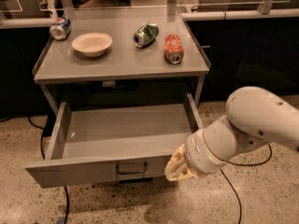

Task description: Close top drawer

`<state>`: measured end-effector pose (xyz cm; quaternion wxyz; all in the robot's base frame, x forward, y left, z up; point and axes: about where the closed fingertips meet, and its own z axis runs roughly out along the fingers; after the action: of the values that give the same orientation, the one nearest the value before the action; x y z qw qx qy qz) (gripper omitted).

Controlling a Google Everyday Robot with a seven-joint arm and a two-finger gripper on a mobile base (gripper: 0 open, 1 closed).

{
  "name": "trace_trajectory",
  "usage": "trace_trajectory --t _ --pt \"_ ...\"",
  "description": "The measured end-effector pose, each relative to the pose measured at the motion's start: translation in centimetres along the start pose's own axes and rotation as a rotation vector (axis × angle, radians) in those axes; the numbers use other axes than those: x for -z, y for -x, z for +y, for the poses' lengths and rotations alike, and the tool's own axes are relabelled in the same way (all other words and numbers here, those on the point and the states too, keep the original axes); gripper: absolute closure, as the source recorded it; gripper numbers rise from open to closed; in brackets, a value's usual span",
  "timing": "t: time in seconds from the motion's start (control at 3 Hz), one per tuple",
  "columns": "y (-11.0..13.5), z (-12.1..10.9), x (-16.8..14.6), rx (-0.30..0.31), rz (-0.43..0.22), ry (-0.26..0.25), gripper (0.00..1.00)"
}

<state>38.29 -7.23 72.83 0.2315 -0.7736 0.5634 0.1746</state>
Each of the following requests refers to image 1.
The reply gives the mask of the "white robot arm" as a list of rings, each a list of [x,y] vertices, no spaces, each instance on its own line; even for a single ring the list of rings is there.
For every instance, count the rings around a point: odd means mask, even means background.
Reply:
[[[179,181],[218,172],[230,159],[269,143],[299,148],[299,110],[274,93],[258,87],[234,91],[225,113],[188,136],[164,169]]]

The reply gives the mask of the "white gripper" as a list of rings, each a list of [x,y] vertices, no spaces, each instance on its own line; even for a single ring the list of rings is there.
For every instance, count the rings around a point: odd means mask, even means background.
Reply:
[[[187,163],[197,173],[204,174],[214,174],[227,164],[226,161],[220,160],[209,150],[202,130],[191,134],[187,138],[186,144],[182,144],[176,149],[164,168],[166,178],[169,181],[197,178],[198,174],[187,169]]]

